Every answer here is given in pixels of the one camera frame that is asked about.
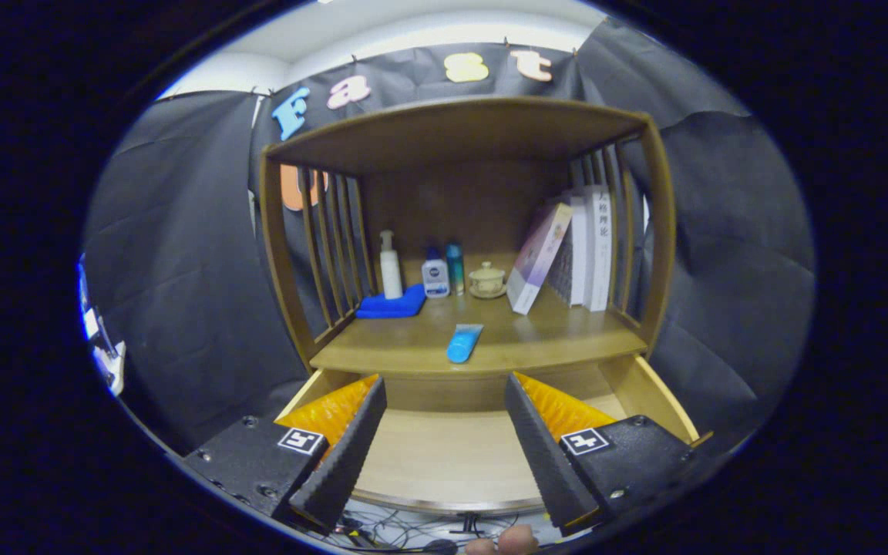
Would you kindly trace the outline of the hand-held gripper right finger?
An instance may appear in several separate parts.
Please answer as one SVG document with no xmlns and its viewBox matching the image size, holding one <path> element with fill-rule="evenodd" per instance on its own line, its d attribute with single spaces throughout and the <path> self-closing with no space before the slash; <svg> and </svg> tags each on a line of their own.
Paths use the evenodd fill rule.
<svg viewBox="0 0 888 555">
<path fill-rule="evenodd" d="M 615 419 L 512 372 L 505 409 L 560 533 L 644 516 L 687 484 L 698 454 L 648 415 Z"/>
</svg>

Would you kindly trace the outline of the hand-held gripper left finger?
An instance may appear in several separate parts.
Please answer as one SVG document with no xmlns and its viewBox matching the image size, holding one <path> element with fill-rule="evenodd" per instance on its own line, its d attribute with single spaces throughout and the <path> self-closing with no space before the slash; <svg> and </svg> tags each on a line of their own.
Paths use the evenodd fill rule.
<svg viewBox="0 0 888 555">
<path fill-rule="evenodd" d="M 247 415 L 184 457 L 190 470 L 288 526 L 331 533 L 387 407 L 370 375 L 272 419 Z"/>
</svg>

